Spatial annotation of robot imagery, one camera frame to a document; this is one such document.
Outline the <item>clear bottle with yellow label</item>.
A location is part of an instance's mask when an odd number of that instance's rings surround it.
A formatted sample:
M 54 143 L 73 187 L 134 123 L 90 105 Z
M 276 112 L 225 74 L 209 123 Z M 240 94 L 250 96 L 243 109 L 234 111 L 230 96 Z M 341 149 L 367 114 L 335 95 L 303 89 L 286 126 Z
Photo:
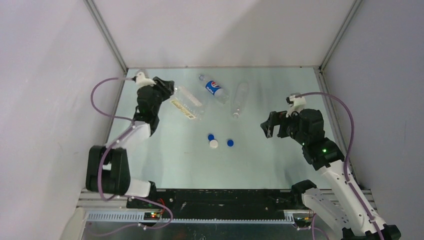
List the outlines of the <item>clear bottle with yellow label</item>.
M 170 99 L 173 104 L 189 120 L 200 121 L 203 119 L 208 99 L 197 88 L 187 88 L 178 85 Z

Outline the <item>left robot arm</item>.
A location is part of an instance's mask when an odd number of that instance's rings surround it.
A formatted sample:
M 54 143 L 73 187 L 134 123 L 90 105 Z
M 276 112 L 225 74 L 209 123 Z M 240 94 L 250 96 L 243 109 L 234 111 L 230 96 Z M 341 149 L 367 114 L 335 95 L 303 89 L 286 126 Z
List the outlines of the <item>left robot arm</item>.
M 143 72 L 129 80 L 138 87 L 134 115 L 132 118 L 122 118 L 129 121 L 129 126 L 114 140 L 90 148 L 85 187 L 99 193 L 106 201 L 108 198 L 105 194 L 111 197 L 126 196 L 138 198 L 145 208 L 153 208 L 158 202 L 158 194 L 152 191 L 155 184 L 131 177 L 129 151 L 131 147 L 137 148 L 157 130 L 161 105 L 174 94 L 175 82 L 157 76 L 148 78 Z

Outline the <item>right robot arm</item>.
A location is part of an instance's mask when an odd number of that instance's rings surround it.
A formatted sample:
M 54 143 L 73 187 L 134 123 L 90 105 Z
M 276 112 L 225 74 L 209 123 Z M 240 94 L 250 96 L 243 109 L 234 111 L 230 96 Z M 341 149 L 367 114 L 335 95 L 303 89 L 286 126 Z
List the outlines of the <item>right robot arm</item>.
M 374 210 L 345 168 L 346 159 L 338 145 L 325 136 L 324 119 L 319 110 L 303 109 L 289 114 L 272 111 L 261 123 L 266 138 L 271 138 L 278 126 L 279 138 L 295 140 L 301 145 L 306 162 L 313 166 L 329 184 L 338 204 L 323 196 L 310 180 L 291 187 L 291 204 L 305 207 L 317 214 L 343 240 L 398 240 L 402 234 L 396 225 L 389 225 Z

